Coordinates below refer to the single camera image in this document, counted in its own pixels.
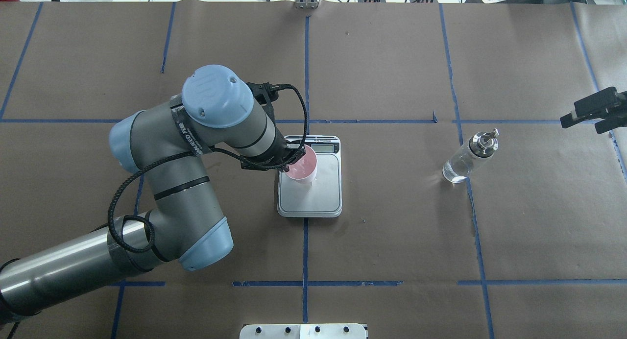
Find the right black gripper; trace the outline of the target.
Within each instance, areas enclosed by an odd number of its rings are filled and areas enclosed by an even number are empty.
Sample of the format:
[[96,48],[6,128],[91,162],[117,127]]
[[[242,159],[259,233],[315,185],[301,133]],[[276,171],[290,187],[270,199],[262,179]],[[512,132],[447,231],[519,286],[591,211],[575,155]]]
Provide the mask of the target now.
[[598,120],[594,124],[598,134],[626,127],[627,92],[620,93],[616,87],[608,87],[574,102],[574,110],[560,118],[561,127],[566,129],[584,121]]

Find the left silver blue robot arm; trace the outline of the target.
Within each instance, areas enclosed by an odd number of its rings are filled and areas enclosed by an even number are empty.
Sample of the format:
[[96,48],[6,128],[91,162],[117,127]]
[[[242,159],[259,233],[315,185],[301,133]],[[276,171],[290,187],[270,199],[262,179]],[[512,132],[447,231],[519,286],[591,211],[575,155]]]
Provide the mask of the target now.
[[273,113],[292,91],[304,116],[304,96],[292,84],[255,84],[224,65],[195,70],[164,104],[112,127],[108,143],[129,174],[114,192],[101,227],[1,266],[1,325],[19,323],[113,283],[178,261],[192,272],[233,249],[202,156],[217,153],[243,170],[289,170],[304,143],[289,143]]

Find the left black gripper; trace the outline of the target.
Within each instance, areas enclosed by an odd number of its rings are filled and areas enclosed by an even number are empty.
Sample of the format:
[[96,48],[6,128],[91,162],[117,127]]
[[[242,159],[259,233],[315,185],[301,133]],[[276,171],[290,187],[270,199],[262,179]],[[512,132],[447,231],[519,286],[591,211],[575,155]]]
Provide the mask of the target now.
[[304,147],[299,142],[274,142],[263,154],[255,157],[244,157],[248,162],[242,161],[243,170],[285,170],[286,165],[299,161],[305,154]]

